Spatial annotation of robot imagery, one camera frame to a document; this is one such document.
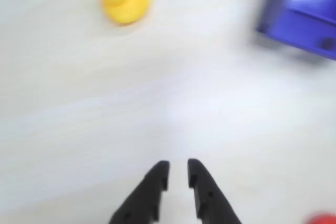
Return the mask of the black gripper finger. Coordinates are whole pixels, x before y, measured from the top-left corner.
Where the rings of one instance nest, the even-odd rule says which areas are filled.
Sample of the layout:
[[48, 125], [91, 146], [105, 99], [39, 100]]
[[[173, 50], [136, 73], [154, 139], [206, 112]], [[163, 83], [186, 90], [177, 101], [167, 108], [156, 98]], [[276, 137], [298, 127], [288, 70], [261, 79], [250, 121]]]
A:
[[168, 188], [169, 161], [157, 162], [113, 213], [110, 223], [154, 223], [160, 219], [161, 196]]
[[196, 216], [202, 223], [241, 224], [229, 201], [201, 161], [187, 161], [188, 186], [194, 190]]

